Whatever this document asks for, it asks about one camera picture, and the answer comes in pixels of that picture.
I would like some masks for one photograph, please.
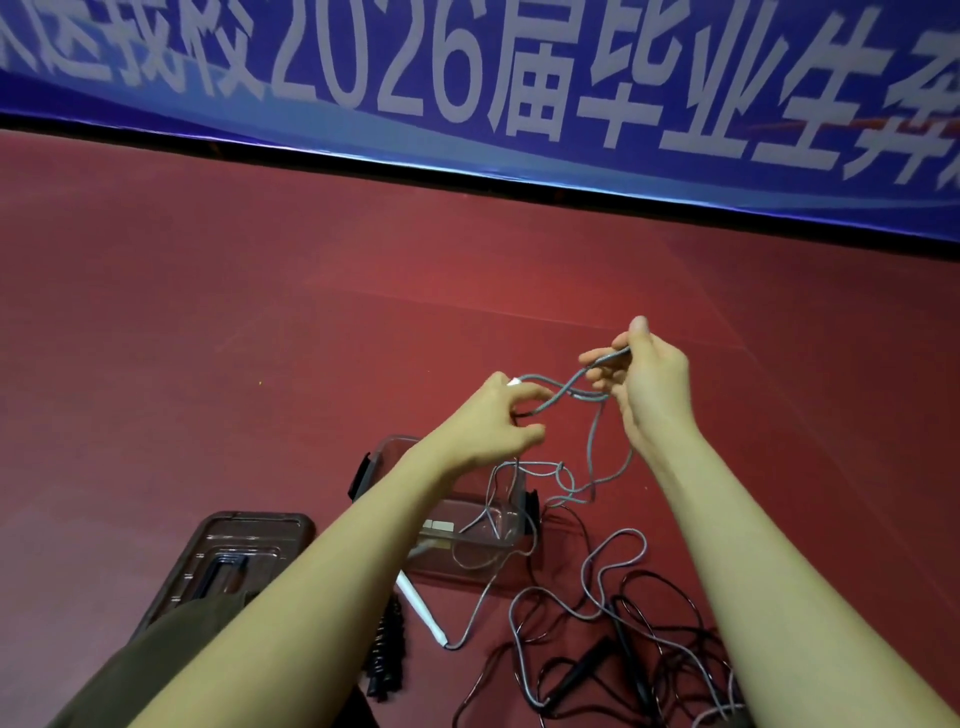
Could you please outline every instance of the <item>plastic container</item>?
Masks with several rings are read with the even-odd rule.
[[[393,469],[420,438],[393,435],[368,456],[351,489],[354,499]],[[411,550],[405,570],[432,576],[486,582],[529,530],[524,515],[526,477],[514,468],[501,468],[492,497],[488,485],[494,467],[458,478],[447,497],[430,513]]]
[[[221,511],[207,516],[131,639],[191,599],[262,591],[310,546],[316,532],[301,513]]]

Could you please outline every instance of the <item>person's left hand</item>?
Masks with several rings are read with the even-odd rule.
[[[484,465],[516,457],[543,442],[543,425],[519,427],[511,413],[528,400],[549,400],[553,393],[532,382],[507,386],[510,378],[496,372],[460,409],[420,443],[438,457],[450,474],[465,473]]]

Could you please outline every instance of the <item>dark green pants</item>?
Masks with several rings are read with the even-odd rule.
[[[126,728],[154,696],[240,613],[251,597],[215,595],[188,601],[158,619],[100,668],[49,728]],[[356,688],[336,728],[375,728]]]

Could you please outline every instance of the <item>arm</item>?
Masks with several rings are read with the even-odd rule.
[[[666,495],[757,725],[960,726],[700,434],[680,350],[637,317],[612,349],[586,352],[581,360],[588,365],[628,343],[632,360],[590,370],[588,378],[616,398],[628,437]]]
[[[177,675],[132,728],[316,728],[356,683],[388,596],[423,521],[459,473],[544,437],[513,406],[545,400],[497,373],[410,449]]]

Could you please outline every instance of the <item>forearm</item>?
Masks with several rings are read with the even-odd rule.
[[[150,703],[133,728],[315,728],[355,683],[444,472],[410,450]]]
[[[672,438],[654,470],[757,725],[960,725],[702,437]]]

